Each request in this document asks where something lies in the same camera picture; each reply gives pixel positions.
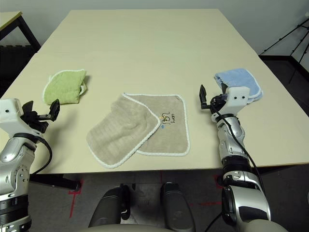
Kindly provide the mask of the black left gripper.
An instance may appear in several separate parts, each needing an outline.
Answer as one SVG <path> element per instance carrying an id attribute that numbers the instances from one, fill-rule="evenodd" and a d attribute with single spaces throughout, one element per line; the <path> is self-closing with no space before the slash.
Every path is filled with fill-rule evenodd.
<path id="1" fill-rule="evenodd" d="M 51 103 L 49 114 L 39 115 L 36 111 L 32 110 L 32 107 L 33 101 L 29 101 L 22 106 L 23 115 L 21 116 L 21 119 L 32 129 L 45 133 L 49 125 L 47 120 L 55 121 L 60 112 L 59 99 L 56 99 Z"/>

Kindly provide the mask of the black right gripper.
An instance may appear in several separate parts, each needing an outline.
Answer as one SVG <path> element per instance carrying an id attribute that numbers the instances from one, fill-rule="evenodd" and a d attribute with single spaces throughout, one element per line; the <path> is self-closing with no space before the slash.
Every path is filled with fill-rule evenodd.
<path id="1" fill-rule="evenodd" d="M 223 93 L 226 93 L 228 86 L 224 83 L 221 84 L 221 89 Z M 213 97 L 210 101 L 210 105 L 207 104 L 206 99 L 206 90 L 203 85 L 200 86 L 199 90 L 199 99 L 200 99 L 200 107 L 201 109 L 210 109 L 211 113 L 214 114 L 219 112 L 222 107 L 226 104 L 227 94 L 220 94 Z"/>

